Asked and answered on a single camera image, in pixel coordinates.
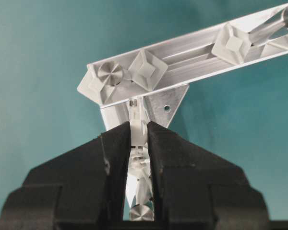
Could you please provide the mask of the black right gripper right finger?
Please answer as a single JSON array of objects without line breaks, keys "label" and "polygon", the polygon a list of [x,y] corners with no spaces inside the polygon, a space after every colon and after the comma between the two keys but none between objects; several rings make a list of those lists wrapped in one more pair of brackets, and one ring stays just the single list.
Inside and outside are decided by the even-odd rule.
[{"label": "black right gripper right finger", "polygon": [[239,166],[148,124],[155,218],[168,230],[266,230],[264,198]]}]

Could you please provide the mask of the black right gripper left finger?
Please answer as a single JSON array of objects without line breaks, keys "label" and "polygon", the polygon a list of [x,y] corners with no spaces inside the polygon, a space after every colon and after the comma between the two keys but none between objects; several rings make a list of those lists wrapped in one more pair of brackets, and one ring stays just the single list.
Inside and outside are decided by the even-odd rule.
[{"label": "black right gripper left finger", "polygon": [[123,218],[130,124],[53,158],[11,192],[0,230],[103,230]]}]

